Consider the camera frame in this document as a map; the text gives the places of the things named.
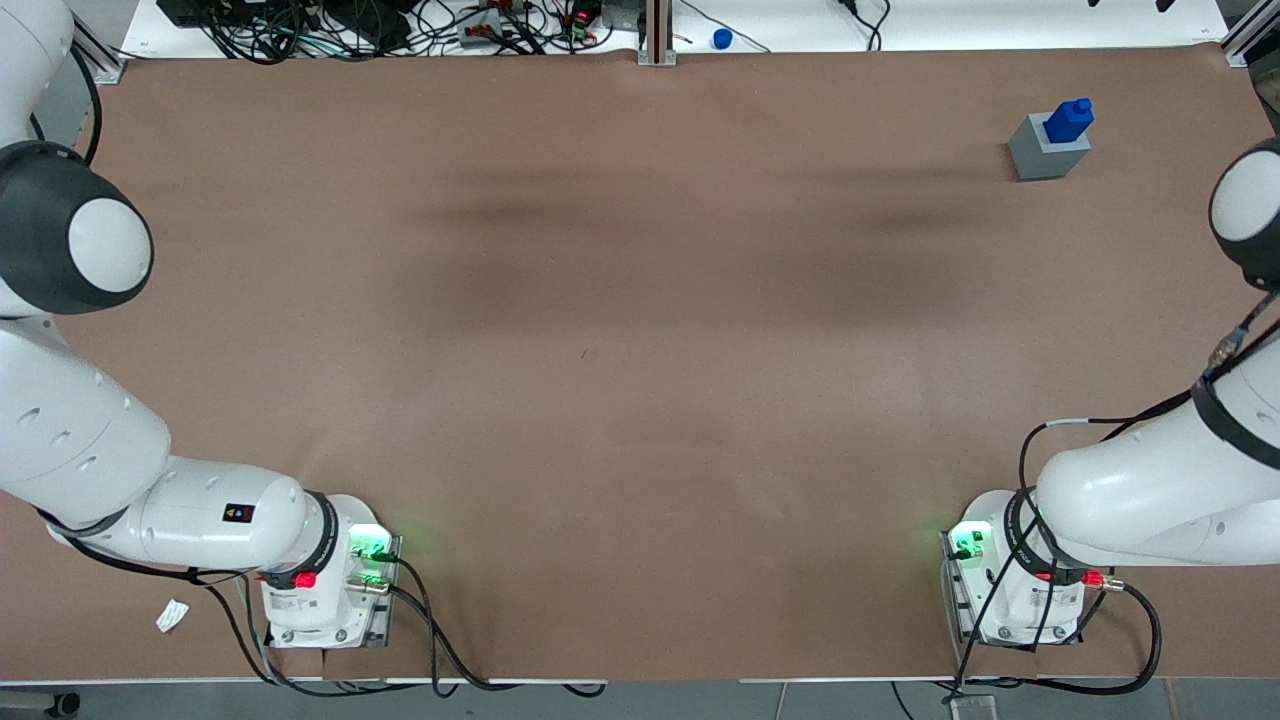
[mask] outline brown table surface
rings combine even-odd
[[[1094,150],[1014,182],[1023,115],[1082,95]],[[1270,131],[1213,46],[137,63],[104,96],[156,272],[67,337],[175,452],[366,500],[490,676],[946,675],[937,532],[1256,299],[1206,205]],[[0,676],[247,675],[200,591],[0,524]],[[1124,577],[1162,674],[1277,674],[1276,569]],[[1133,673],[1129,605],[973,669]],[[424,676],[424,638],[291,669]]]

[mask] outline gray cube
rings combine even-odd
[[[1027,115],[1014,137],[1009,138],[1009,154],[1014,156],[1020,179],[1060,178],[1093,147],[1088,132],[1080,133],[1074,142],[1050,142],[1044,135],[1044,120],[1052,114]]]

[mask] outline paper scrap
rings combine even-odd
[[[161,633],[168,633],[174,625],[182,621],[188,610],[191,610],[191,606],[186,602],[170,600],[169,605],[165,606],[164,612],[156,618],[156,628],[160,628]]]

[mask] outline robotic arm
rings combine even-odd
[[[1245,282],[1268,292],[1261,311],[1280,291],[1280,140],[1228,168],[1210,224]],[[1245,331],[1166,414],[1055,455],[1027,491],[973,501],[943,539],[961,630],[989,603],[983,643],[1074,642],[1085,583],[1101,582],[1091,569],[1280,562],[1280,342],[1268,332],[1239,352]]]
[[[152,268],[128,199],[70,149],[28,136],[72,36],[63,3],[0,0],[0,489],[82,552],[257,570],[276,646],[380,644],[394,541],[364,502],[170,455],[164,420],[54,327],[51,314],[132,300]]]

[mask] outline wheel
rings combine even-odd
[[[79,693],[54,696],[54,706],[45,711],[50,717],[70,717],[79,711]]]

